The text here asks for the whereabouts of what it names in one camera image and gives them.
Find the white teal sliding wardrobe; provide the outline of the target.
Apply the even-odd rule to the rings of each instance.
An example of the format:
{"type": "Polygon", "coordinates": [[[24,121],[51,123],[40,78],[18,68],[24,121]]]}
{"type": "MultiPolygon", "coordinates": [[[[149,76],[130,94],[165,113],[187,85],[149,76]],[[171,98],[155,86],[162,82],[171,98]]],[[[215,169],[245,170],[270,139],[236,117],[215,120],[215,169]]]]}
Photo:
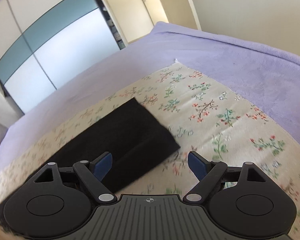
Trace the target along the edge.
{"type": "Polygon", "coordinates": [[[0,83],[23,113],[124,47],[101,0],[0,0],[0,83]]]}

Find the lilac bed blanket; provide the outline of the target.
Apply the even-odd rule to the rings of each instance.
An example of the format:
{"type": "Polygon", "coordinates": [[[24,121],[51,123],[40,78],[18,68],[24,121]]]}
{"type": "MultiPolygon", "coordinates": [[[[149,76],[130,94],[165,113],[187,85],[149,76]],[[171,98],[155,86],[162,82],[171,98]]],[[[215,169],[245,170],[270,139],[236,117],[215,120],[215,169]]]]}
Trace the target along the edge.
{"type": "Polygon", "coordinates": [[[260,107],[300,144],[299,56],[160,22],[150,34],[77,75],[15,122],[0,144],[0,171],[76,113],[174,61],[260,107]]]}

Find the floral cream sheet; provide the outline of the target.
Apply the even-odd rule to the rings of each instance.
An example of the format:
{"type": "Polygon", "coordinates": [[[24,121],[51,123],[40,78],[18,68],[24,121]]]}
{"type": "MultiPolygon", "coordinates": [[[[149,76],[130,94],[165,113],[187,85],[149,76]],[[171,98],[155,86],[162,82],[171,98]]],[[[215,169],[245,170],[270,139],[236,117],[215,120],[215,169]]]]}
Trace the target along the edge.
{"type": "Polygon", "coordinates": [[[172,133],[180,150],[123,189],[134,194],[184,195],[197,179],[187,165],[206,159],[257,164],[294,200],[290,237],[300,239],[300,145],[264,111],[201,72],[176,62],[76,113],[0,169],[0,202],[57,150],[131,98],[172,133]]]}

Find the cream room door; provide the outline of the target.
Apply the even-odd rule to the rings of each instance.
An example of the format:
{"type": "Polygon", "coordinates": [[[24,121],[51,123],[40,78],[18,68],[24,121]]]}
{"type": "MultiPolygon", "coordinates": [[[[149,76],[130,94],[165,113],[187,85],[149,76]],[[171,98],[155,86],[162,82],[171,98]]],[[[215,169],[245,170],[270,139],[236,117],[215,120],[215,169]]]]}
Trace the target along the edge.
{"type": "Polygon", "coordinates": [[[154,28],[143,0],[102,0],[125,44],[130,44],[154,28]]]}

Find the black pants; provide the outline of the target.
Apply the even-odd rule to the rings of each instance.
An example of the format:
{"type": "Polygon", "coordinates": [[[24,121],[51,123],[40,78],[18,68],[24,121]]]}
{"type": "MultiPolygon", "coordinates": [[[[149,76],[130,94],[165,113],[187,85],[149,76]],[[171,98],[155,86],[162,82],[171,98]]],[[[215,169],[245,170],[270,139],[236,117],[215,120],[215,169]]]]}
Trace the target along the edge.
{"type": "Polygon", "coordinates": [[[117,192],[179,150],[173,135],[130,99],[59,149],[0,204],[0,225],[23,235],[49,237],[82,226],[96,206],[73,165],[111,154],[109,170],[91,164],[90,180],[117,192]]]}

